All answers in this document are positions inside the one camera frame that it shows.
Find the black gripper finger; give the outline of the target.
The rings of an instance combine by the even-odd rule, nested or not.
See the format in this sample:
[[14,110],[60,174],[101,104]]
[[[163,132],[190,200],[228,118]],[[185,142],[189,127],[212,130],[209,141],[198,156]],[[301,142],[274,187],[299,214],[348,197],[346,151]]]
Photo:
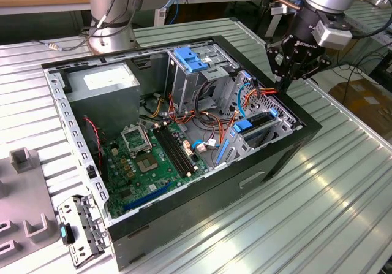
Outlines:
[[330,65],[332,65],[332,60],[327,55],[319,56],[311,61],[304,60],[301,63],[295,63],[293,65],[290,71],[290,78],[292,80],[306,80],[318,72],[325,70]]
[[272,73],[276,76],[275,88],[287,92],[295,78],[295,39],[284,39],[265,45]]

